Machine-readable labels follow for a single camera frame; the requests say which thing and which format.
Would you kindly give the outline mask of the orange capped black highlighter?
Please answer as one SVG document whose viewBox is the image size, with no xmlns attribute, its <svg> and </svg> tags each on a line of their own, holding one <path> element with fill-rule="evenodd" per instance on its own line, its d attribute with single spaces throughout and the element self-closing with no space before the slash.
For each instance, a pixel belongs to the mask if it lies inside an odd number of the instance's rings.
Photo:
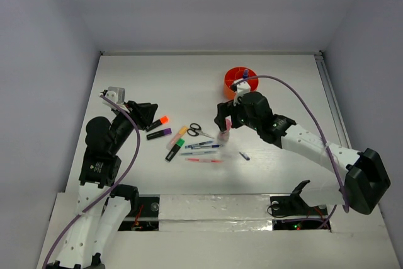
<svg viewBox="0 0 403 269">
<path fill-rule="evenodd" d="M 154 130 L 158 127 L 160 127 L 161 125 L 164 125 L 166 123 L 168 123 L 169 118 L 167 116 L 163 116 L 160 119 L 157 119 L 156 121 L 152 122 L 145 130 L 147 132 L 150 132 L 151 130 Z"/>
</svg>

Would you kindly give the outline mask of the purple capped black highlighter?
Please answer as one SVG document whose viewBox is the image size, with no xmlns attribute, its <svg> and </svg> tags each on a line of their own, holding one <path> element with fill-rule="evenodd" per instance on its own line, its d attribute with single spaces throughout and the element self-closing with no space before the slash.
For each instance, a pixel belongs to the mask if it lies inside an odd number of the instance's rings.
<svg viewBox="0 0 403 269">
<path fill-rule="evenodd" d="M 158 130 L 153 133 L 149 133 L 146 135 L 146 138 L 147 138 L 147 140 L 153 140 L 153 139 L 158 139 L 160 137 L 165 137 L 165 136 L 171 135 L 171 134 L 172 134 L 171 128 L 166 128 L 166 129 Z"/>
</svg>

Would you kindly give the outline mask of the pink capped clear tube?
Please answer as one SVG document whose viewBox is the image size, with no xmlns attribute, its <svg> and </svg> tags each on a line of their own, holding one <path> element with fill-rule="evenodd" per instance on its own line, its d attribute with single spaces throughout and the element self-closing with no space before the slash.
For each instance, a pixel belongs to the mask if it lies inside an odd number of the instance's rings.
<svg viewBox="0 0 403 269">
<path fill-rule="evenodd" d="M 217 136 L 217 140 L 219 142 L 227 142 L 230 137 L 230 130 L 232 128 L 232 122 L 228 118 L 225 119 L 225 130 L 223 132 L 219 132 Z"/>
</svg>

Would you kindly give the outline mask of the black handled scissors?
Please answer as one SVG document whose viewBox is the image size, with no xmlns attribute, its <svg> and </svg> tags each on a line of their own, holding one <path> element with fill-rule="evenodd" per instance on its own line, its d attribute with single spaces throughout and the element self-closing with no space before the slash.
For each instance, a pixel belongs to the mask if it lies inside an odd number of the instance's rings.
<svg viewBox="0 0 403 269">
<path fill-rule="evenodd" d="M 191 123 L 186 132 L 191 137 L 203 136 L 203 137 L 208 137 L 210 139 L 213 138 L 212 135 L 205 133 L 202 130 L 202 127 L 197 123 Z"/>
</svg>

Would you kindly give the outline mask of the small blue spray bottle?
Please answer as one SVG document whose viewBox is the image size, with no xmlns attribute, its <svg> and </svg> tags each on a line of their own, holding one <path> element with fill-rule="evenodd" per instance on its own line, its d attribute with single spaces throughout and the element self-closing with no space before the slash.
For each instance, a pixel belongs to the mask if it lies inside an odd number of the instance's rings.
<svg viewBox="0 0 403 269">
<path fill-rule="evenodd" d="M 242 73 L 242 78 L 247 79 L 249 77 L 249 69 L 244 69 Z"/>
</svg>

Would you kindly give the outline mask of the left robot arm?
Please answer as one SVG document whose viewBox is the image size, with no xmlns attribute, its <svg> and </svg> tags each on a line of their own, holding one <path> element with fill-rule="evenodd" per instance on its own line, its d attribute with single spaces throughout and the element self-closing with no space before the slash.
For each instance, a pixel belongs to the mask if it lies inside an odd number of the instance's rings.
<svg viewBox="0 0 403 269">
<path fill-rule="evenodd" d="M 118 175 L 122 161 L 117 153 L 132 132 L 153 122 L 158 105 L 104 102 L 116 116 L 94 117 L 86 125 L 75 215 L 51 246 L 54 251 L 60 245 L 60 252 L 54 261 L 48 253 L 43 268 L 104 268 L 105 253 L 121 223 L 139 209 L 137 187 L 122 184 Z"/>
</svg>

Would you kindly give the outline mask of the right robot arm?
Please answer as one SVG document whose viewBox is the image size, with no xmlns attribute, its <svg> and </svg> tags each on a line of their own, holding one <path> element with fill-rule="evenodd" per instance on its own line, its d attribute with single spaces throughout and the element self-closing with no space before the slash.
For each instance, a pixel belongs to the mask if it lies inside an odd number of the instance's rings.
<svg viewBox="0 0 403 269">
<path fill-rule="evenodd" d="M 335 186 L 308 190 L 307 180 L 298 184 L 290 197 L 291 209 L 298 214 L 316 205 L 343 205 L 369 215 L 390 188 L 390 178 L 378 152 L 370 148 L 356 151 L 325 141 L 291 118 L 274 114 L 261 93 L 250 92 L 238 101 L 219 103 L 214 122 L 222 132 L 227 128 L 226 118 L 231 119 L 232 128 L 247 126 L 264 142 L 334 173 Z"/>
</svg>

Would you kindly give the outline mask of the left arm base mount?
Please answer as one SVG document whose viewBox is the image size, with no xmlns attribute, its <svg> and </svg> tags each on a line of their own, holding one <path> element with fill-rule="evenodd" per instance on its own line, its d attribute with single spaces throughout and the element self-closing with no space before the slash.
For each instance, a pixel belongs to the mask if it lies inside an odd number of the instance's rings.
<svg viewBox="0 0 403 269">
<path fill-rule="evenodd" d="M 98 227 L 117 231 L 158 231 L 159 202 L 157 195 L 139 195 L 136 186 L 118 185 L 105 202 Z"/>
</svg>

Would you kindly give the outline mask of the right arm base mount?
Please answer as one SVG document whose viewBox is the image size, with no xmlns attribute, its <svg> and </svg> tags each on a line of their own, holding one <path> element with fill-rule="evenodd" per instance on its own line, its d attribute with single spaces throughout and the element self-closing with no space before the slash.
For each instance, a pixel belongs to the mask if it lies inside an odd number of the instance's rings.
<svg viewBox="0 0 403 269">
<path fill-rule="evenodd" d="M 266 212 L 274 219 L 273 229 L 275 231 L 331 229 L 330 223 L 325 223 L 328 217 L 327 210 L 321 210 L 319 206 L 308 206 L 300 196 L 309 183 L 309 180 L 302 181 L 289 195 L 270 197 L 270 204 Z"/>
</svg>

